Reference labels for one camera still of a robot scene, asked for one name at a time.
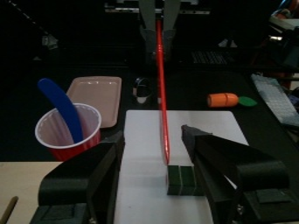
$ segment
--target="blue handle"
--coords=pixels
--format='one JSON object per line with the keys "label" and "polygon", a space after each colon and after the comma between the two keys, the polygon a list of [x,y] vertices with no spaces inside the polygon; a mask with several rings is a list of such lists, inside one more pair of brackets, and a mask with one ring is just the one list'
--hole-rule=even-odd
{"label": "blue handle", "polygon": [[80,118],[69,97],[65,95],[56,83],[46,78],[40,79],[37,86],[60,112],[60,115],[69,127],[73,143],[80,142],[82,140]]}

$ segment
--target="dark green block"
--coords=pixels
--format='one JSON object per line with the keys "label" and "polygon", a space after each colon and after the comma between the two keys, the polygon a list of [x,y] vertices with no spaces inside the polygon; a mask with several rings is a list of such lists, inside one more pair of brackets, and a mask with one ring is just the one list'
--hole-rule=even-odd
{"label": "dark green block", "polygon": [[198,178],[198,171],[194,167],[192,167],[193,171],[193,177],[194,177],[194,191],[193,191],[193,196],[202,196],[204,191],[201,189],[201,183],[200,183],[200,178]]}
{"label": "dark green block", "polygon": [[180,195],[181,192],[181,175],[178,165],[166,166],[166,194],[168,195]]}
{"label": "dark green block", "polygon": [[181,195],[193,195],[194,178],[190,166],[180,166],[181,169]]}

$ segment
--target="keyboard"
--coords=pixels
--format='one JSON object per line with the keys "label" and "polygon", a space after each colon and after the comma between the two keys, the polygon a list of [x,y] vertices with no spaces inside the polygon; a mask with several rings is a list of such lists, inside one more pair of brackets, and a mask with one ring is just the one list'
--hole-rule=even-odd
{"label": "keyboard", "polygon": [[252,74],[256,90],[272,110],[277,120],[285,126],[299,128],[299,114],[276,79]]}

